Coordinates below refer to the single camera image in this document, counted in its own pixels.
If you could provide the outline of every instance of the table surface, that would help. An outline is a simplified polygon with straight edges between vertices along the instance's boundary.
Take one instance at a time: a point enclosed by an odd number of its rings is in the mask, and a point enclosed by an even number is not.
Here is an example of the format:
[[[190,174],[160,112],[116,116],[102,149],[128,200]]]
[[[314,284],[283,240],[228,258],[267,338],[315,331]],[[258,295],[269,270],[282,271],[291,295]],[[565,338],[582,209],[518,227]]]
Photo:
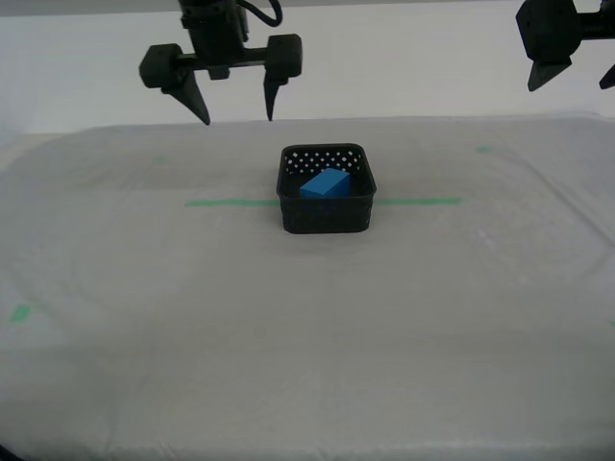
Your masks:
[[[282,148],[334,142],[365,148],[370,229],[284,232]],[[613,145],[575,116],[26,138],[0,156],[0,443],[612,459]]]

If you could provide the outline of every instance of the cable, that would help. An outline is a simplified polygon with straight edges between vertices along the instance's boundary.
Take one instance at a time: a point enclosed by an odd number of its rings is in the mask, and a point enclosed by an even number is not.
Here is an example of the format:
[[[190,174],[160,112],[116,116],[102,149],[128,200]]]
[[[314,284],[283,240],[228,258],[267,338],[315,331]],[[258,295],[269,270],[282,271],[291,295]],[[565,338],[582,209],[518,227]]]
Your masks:
[[[259,10],[257,7],[247,2],[246,0],[237,0],[237,5],[245,8],[249,12],[251,12],[254,16],[260,19],[262,22],[267,24],[269,27],[278,27],[282,24],[283,15],[282,15],[282,7],[280,6],[279,0],[269,0],[271,4],[271,8],[273,8],[273,12],[276,14],[276,18],[270,17],[266,15],[264,12]]]

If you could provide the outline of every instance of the mesh basket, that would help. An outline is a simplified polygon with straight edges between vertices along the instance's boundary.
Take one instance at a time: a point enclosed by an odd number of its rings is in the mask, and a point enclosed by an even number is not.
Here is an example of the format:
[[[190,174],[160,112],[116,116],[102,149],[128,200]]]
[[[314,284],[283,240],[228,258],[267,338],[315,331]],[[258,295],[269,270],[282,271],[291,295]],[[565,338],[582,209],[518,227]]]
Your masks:
[[[302,199],[299,189],[327,168],[351,175],[350,197]],[[287,147],[282,152],[278,195],[284,228],[291,233],[361,232],[369,228],[376,184],[365,151],[356,144]]]

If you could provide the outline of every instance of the blue foam block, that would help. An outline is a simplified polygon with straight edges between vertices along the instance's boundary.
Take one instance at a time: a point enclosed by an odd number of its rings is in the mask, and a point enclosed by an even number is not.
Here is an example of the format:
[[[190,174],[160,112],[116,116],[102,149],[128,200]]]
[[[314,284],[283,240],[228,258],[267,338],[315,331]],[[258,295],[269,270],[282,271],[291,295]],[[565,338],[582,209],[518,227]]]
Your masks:
[[[327,168],[320,175],[306,182],[299,195],[303,199],[348,197],[350,195],[350,174]]]

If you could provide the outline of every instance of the green tape line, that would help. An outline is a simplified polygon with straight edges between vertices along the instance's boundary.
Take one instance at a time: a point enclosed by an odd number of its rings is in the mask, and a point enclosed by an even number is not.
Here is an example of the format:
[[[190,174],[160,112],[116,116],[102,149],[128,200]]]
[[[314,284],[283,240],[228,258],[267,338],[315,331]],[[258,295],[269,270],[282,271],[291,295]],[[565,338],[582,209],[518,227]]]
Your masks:
[[[375,200],[374,205],[383,206],[456,206],[461,205],[462,199],[384,199]]]
[[[443,199],[384,199],[375,200],[375,206],[457,206],[463,202],[459,198],[443,198]],[[229,199],[229,200],[193,200],[186,202],[185,206],[279,206],[278,200],[246,200],[246,199]]]
[[[280,206],[279,200],[193,200],[186,202],[186,206]]]
[[[30,314],[32,313],[32,308],[26,304],[20,304],[11,315],[11,323],[20,324],[28,320]]]

